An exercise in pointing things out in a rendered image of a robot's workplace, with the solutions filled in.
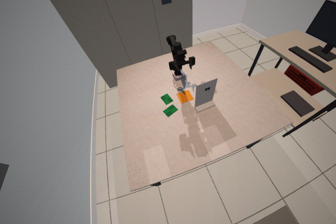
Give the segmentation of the orange flat square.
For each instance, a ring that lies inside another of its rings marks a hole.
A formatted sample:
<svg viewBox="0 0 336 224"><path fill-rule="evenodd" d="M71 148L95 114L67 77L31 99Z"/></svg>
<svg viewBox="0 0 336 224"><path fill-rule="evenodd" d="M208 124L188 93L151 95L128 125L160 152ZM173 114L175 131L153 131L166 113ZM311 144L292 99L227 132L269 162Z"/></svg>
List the orange flat square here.
<svg viewBox="0 0 336 224"><path fill-rule="evenodd" d="M179 98L181 104L182 104L182 103L185 103L185 102L187 102L187 101L193 100L193 97L192 97L192 95L190 94L189 90L184 91L184 92L181 92L181 93L178 93L177 96L178 96L178 98Z"/></svg>

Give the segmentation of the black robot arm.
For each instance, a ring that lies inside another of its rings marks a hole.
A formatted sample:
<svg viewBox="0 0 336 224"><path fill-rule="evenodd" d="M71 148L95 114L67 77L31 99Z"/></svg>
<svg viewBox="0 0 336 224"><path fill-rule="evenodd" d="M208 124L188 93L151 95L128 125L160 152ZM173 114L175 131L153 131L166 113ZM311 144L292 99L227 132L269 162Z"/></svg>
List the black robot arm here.
<svg viewBox="0 0 336 224"><path fill-rule="evenodd" d="M180 58L185 58L185 54L186 53L186 50L185 49L182 49L181 47L181 43L180 42L176 42L176 36L174 35L171 35L171 36L168 36L166 38L168 44L171 46L171 51L172 51L172 55L173 55L173 59L174 59L174 62L177 62L176 61L176 56L177 56L177 59L179 60ZM182 66L178 66L179 68L179 72L174 70L175 72L175 76L178 76L178 75L181 75L181 69L182 69Z"/></svg>

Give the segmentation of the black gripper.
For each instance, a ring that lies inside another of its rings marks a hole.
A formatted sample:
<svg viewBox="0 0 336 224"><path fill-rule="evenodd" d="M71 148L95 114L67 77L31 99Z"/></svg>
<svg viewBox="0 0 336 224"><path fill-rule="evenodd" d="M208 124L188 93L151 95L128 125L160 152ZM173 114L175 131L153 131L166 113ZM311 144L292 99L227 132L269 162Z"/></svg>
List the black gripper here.
<svg viewBox="0 0 336 224"><path fill-rule="evenodd" d="M189 64L190 65L190 68L192 69L192 66L195 65L195 57L192 56L192 57L189 57L187 61L185 61L185 58L180 58L179 60L177 59L177 56L176 56L176 61L177 62L174 62L174 61L171 61L169 62L169 67L170 67L170 70L176 70L176 71L180 71L178 66L184 66L186 64Z"/></svg>

